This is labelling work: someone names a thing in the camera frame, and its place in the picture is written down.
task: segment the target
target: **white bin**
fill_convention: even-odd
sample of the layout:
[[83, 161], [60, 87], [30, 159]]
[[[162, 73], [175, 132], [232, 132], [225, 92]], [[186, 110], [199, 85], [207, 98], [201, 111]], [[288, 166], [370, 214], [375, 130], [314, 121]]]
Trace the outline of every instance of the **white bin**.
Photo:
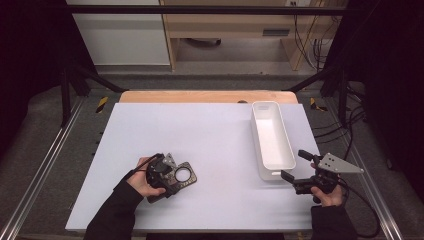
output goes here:
[[251, 123], [260, 177], [263, 180], [283, 180], [281, 170], [290, 172], [296, 166], [296, 160], [279, 104], [254, 102]]

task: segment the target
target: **circular hole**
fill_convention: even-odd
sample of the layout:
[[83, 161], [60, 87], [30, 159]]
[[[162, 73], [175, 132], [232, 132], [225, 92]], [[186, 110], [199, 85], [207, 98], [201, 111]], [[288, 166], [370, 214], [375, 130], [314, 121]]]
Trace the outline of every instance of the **circular hole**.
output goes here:
[[190, 178], [190, 176], [191, 176], [191, 172], [187, 168], [180, 168], [175, 173], [175, 178], [179, 182], [185, 182], [185, 181], [187, 181]]

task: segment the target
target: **metal rail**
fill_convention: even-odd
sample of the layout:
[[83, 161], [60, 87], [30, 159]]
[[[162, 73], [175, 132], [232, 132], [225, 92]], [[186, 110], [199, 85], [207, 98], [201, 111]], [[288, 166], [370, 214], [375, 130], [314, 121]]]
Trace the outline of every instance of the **metal rail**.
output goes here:
[[[326, 105], [329, 107], [329, 112], [334, 119], [337, 118], [337, 107], [334, 99], [324, 98]], [[343, 135], [343, 142], [348, 146], [350, 142], [350, 135]], [[389, 208], [387, 207], [386, 201], [384, 201], [383, 196], [380, 194], [377, 185], [374, 183], [367, 167], [364, 164], [364, 161], [361, 158], [361, 155], [358, 152], [358, 149], [355, 147], [355, 144], [352, 143], [351, 147], [351, 159], [352, 164], [363, 168], [365, 170], [364, 174], [358, 174], [359, 181], [361, 182], [362, 187], [364, 188], [365, 194], [368, 197], [368, 200], [373, 205], [374, 209], [377, 212], [378, 217], [381, 221], [381, 229], [383, 230], [386, 238], [388, 240], [402, 240], [402, 234], [393, 219], [392, 214], [390, 213]]]
[[231, 15], [316, 15], [362, 14], [361, 9], [344, 7], [266, 7], [266, 6], [157, 6], [157, 5], [46, 5], [47, 10], [90, 14], [231, 14]]
[[49, 172], [53, 167], [53, 164], [56, 161], [57, 156], [59, 155], [60, 150], [62, 149], [84, 102], [85, 100], [83, 97], [77, 98], [73, 106], [72, 115], [68, 121], [68, 124], [62, 127], [56, 135], [54, 142], [50, 146], [50, 149], [44, 157], [44, 160], [41, 163], [37, 173], [32, 179], [31, 184], [19, 202], [18, 207], [15, 209], [12, 217], [10, 217], [5, 227], [2, 229], [0, 233], [1, 240], [13, 240], [18, 235], [19, 230], [21, 229], [22, 224], [24, 223], [29, 211], [31, 210], [32, 205], [40, 193], [41, 188], [43, 187], [43, 184], [49, 175]]

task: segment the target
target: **white tabletop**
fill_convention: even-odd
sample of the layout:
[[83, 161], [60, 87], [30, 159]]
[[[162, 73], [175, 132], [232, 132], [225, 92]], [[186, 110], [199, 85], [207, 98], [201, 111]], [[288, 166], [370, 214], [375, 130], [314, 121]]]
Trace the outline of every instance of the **white tabletop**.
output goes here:
[[[319, 154], [303, 106], [281, 104], [296, 157], [291, 172], [314, 170], [299, 149]], [[135, 230], [145, 232], [245, 232], [311, 229], [309, 195], [259, 177], [251, 130], [251, 104], [117, 103], [66, 225], [85, 231], [120, 179], [139, 157], [172, 153], [189, 162], [197, 182], [170, 198], [137, 208]]]

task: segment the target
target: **floor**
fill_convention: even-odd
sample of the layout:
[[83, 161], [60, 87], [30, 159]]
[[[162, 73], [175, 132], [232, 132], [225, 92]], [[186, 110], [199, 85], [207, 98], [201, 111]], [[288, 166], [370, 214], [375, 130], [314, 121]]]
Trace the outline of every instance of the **floor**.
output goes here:
[[[122, 69], [107, 70], [102, 75], [117, 85], [129, 89], [287, 89], [315, 73], [315, 69], [304, 62], [300, 71], [293, 72], [278, 40], [235, 40], [222, 39], [219, 46], [210, 42], [182, 41], [175, 71], [148, 69], [123, 73]], [[27, 239], [81, 239], [81, 235], [64, 229], [72, 204], [78, 196], [101, 134], [107, 124], [113, 103], [119, 94], [89, 82], [92, 91], [87, 98], [72, 100], [80, 106], [80, 113], [74, 119], [69, 132], [60, 132], [61, 98], [60, 89], [53, 88], [35, 96], [29, 104], [29, 112], [14, 145], [0, 162], [0, 226], [2, 234], [12, 221], [20, 237]], [[321, 83], [308, 86], [296, 95], [305, 107], [312, 128], [328, 126], [336, 121], [332, 108], [337, 98], [321, 98]], [[359, 83], [351, 83], [357, 91], [363, 91]], [[108, 104], [102, 113], [95, 113], [100, 98], [108, 96]], [[311, 108], [310, 99], [316, 100], [319, 108]], [[350, 96], [348, 106], [354, 109], [360, 99]], [[331, 128], [315, 129], [314, 134], [326, 133]], [[391, 226], [383, 229], [399, 230], [398, 235], [389, 236], [380, 232], [375, 239], [424, 239], [424, 205], [417, 198], [401, 172], [389, 170], [384, 161], [384, 153], [369, 124], [362, 119], [354, 125], [354, 148], [349, 158], [363, 161], [371, 174], [375, 188], [387, 207]], [[322, 153], [332, 152], [343, 155], [346, 151], [346, 138], [343, 131], [336, 131], [327, 138], [317, 138]], [[64, 136], [63, 145], [52, 147], [59, 135]], [[54, 161], [48, 163], [47, 156]], [[40, 169], [48, 169], [42, 175]], [[29, 191], [33, 179], [41, 184]], [[346, 179], [364, 194], [361, 177]], [[28, 200], [26, 206], [19, 204]], [[374, 222], [368, 208], [353, 194], [347, 209], [359, 232], [372, 231]], [[308, 239], [309, 233], [288, 233], [286, 239]]]

